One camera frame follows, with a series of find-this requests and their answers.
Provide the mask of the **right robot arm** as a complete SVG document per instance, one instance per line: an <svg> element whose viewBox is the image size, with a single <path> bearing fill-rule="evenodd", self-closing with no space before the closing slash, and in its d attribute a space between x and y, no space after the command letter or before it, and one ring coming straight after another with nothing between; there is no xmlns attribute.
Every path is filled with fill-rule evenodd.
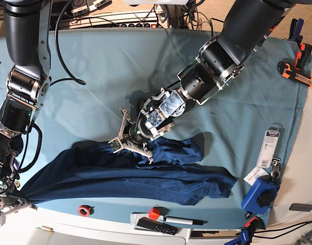
<svg viewBox="0 0 312 245"><path fill-rule="evenodd" d="M51 86L49 31L52 1L5 1L6 44L14 65L6 79L7 93L0 107L0 226L8 214L33 208L19 191L20 174L30 170L42 146L36 118ZM28 143L23 135L38 133L36 155L24 166Z"/></svg>

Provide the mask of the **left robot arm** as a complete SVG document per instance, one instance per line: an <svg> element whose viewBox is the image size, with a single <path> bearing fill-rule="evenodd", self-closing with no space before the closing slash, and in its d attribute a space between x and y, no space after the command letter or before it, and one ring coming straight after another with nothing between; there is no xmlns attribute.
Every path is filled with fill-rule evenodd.
<svg viewBox="0 0 312 245"><path fill-rule="evenodd" d="M251 52L295 5L296 1L235 1L221 33L202 45L195 60L178 73L179 87L162 87L157 96L144 102L136 121L122 109L119 134L109 141L112 151L128 150L153 162L148 142L171 130L188 101L203 105L227 87L241 73Z"/></svg>

